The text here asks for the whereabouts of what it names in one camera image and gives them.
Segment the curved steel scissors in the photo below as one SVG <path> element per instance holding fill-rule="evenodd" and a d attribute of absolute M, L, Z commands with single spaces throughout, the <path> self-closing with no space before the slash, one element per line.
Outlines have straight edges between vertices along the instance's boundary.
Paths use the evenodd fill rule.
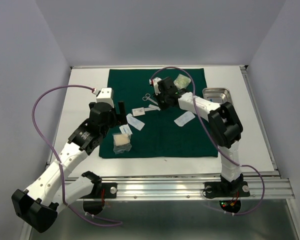
<path fill-rule="evenodd" d="M 149 93 L 146 93 L 145 96 L 142 97 L 142 100 L 150 101 L 150 102 L 154 103 L 155 105 L 158 105 L 158 103 L 151 98 L 151 95 Z"/>

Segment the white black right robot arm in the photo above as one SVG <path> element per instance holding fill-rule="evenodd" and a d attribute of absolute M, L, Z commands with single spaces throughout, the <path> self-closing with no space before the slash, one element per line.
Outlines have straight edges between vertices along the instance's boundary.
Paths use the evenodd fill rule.
<path fill-rule="evenodd" d="M 242 188 L 244 181 L 239 162 L 239 140 L 243 126 L 230 102 L 215 103 L 196 96 L 186 89 L 178 89 L 172 78 L 154 78 L 149 81 L 153 96 L 161 110 L 177 107 L 206 120 L 207 135 L 220 153 L 220 181 L 206 182 L 204 194 L 208 199 L 231 197 Z"/>

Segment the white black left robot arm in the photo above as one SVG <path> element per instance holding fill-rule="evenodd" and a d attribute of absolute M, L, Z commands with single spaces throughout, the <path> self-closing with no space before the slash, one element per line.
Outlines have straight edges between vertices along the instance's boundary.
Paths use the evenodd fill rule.
<path fill-rule="evenodd" d="M 127 123 L 125 103 L 118 108 L 106 102 L 89 103 L 89 117 L 68 138 L 62 151 L 43 174 L 26 189 L 17 189 L 11 196 L 16 215 L 39 233 L 47 231 L 58 214 L 82 197 L 104 201 L 110 192 L 102 178 L 86 171 L 73 183 L 66 178 L 101 145 L 109 129 Z"/>

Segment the white paper strip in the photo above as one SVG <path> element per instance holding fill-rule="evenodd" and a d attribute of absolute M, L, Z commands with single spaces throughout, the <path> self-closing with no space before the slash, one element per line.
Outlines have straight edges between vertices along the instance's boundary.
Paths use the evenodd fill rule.
<path fill-rule="evenodd" d="M 154 105 L 149 105 L 147 108 L 146 108 L 147 111 L 154 111 L 154 110 L 157 110 L 157 111 L 160 111 L 161 109 L 158 107 L 158 106 L 154 106 Z"/>

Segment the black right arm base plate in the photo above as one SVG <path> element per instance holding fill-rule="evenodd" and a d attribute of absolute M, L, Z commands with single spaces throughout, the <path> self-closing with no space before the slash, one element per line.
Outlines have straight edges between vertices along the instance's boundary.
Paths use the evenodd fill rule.
<path fill-rule="evenodd" d="M 204 196 L 208 199 L 214 198 L 232 198 L 239 197 L 247 198 L 250 197 L 250 191 L 244 191 L 244 187 L 248 187 L 248 183 L 243 181 L 237 185 L 227 184 L 221 181 L 210 181 L 204 183 Z"/>

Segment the small suture needle packet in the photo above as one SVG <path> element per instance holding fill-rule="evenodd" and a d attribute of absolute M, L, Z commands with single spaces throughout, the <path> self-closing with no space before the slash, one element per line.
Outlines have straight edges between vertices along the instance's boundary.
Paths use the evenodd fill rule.
<path fill-rule="evenodd" d="M 133 117 L 143 116 L 143 115 L 146 114 L 146 113 L 145 113 L 145 108 L 144 108 L 144 107 L 133 108 L 133 109 L 131 110 L 131 112 L 132 112 L 132 116 L 133 116 Z"/>

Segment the stainless steel instrument tray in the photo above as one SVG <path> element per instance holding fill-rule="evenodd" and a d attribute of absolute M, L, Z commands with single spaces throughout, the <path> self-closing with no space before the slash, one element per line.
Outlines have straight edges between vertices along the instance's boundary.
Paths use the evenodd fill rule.
<path fill-rule="evenodd" d="M 202 90 L 203 98 L 213 103 L 233 103 L 231 93 L 227 88 L 207 87 Z"/>

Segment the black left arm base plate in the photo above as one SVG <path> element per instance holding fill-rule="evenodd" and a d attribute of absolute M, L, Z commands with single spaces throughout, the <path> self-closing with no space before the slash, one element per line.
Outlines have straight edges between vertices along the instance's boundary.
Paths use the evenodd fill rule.
<path fill-rule="evenodd" d="M 88 195 L 82 199 L 115 199 L 117 197 L 118 184 L 116 182 L 102 182 L 93 185 Z"/>

